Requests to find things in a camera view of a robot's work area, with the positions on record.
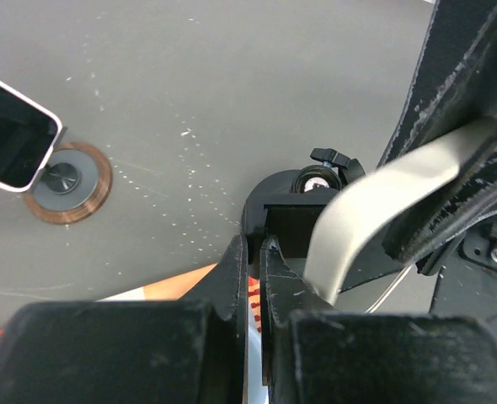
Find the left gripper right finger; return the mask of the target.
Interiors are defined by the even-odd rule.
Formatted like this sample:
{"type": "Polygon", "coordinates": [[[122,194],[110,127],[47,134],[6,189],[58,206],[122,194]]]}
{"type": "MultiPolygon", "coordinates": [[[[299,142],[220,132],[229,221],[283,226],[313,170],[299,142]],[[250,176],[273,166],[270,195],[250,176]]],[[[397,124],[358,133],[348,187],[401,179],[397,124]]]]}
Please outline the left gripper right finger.
{"type": "Polygon", "coordinates": [[[342,313],[259,253],[262,375],[272,403],[497,403],[497,343],[467,316],[342,313]]]}

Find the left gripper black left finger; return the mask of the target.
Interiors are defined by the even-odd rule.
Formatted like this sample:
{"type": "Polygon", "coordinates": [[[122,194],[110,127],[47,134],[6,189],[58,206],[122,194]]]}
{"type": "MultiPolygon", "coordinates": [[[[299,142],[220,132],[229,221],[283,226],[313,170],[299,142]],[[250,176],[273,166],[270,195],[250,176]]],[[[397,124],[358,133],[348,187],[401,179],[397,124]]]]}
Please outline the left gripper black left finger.
{"type": "Polygon", "coordinates": [[[248,255],[235,236],[186,295],[22,307],[0,337],[0,403],[242,403],[248,255]]]}

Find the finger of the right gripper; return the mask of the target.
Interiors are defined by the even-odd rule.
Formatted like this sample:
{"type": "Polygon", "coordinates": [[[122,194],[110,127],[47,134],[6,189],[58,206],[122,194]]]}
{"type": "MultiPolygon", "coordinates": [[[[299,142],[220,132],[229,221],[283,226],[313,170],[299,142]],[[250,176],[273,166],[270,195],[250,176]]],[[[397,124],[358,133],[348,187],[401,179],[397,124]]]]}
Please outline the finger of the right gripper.
{"type": "Polygon", "coordinates": [[[497,1],[438,1],[381,161],[480,119],[488,137],[458,176],[391,222],[382,246],[393,260],[418,261],[497,214],[497,1]]]}

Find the black round base clamp stand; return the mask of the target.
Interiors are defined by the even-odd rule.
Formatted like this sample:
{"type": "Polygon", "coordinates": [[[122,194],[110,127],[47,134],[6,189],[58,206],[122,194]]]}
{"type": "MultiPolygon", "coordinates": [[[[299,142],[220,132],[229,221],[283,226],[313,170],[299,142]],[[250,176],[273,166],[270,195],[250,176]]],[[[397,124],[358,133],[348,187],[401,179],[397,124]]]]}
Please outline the black round base clamp stand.
{"type": "Polygon", "coordinates": [[[317,218],[331,199],[365,175],[361,163],[332,148],[314,148],[314,164],[273,173],[259,182],[243,207],[249,275],[260,277],[259,251],[276,237],[286,259],[303,262],[317,218]]]}

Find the grey phone stand wooden base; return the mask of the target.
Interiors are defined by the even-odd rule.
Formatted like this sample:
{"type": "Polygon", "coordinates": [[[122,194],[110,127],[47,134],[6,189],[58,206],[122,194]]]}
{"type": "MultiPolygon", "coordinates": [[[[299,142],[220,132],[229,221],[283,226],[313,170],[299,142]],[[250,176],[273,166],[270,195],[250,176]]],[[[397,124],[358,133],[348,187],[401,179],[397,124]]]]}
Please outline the grey phone stand wooden base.
{"type": "Polygon", "coordinates": [[[112,185],[113,169],[100,149],[82,141],[59,143],[24,203],[41,221],[71,225],[96,213],[112,185]]]}

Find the pink case smartphone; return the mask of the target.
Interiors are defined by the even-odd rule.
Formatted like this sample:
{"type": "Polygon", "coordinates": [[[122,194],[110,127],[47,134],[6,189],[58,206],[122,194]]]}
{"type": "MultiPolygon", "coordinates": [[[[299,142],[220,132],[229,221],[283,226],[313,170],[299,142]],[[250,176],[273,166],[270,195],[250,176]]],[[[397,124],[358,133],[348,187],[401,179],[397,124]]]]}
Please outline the pink case smartphone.
{"type": "Polygon", "coordinates": [[[0,189],[31,189],[62,131],[58,116],[0,80],[0,189]]]}

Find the orange patterned cloth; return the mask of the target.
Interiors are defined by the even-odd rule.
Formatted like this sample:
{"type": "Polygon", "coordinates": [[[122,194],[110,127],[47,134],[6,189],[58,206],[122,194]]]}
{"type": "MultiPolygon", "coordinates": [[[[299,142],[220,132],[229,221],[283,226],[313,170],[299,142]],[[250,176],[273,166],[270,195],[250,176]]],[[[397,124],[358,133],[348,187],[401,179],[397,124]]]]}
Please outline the orange patterned cloth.
{"type": "MultiPolygon", "coordinates": [[[[191,270],[187,273],[176,275],[155,283],[146,284],[111,295],[101,301],[134,301],[134,300],[177,300],[186,295],[203,278],[208,275],[216,264],[191,270]]],[[[261,336],[261,304],[259,281],[248,277],[248,320],[249,327],[261,336]]]]}

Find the light blue mug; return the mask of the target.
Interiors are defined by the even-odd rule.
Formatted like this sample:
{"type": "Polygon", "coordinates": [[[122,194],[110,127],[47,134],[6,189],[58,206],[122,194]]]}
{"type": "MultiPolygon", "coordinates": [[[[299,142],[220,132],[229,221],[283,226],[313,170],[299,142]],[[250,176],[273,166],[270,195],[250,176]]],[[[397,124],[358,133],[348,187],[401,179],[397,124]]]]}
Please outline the light blue mug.
{"type": "Polygon", "coordinates": [[[268,404],[269,395],[262,379],[261,337],[255,327],[248,327],[247,354],[247,397],[248,404],[268,404]]]}

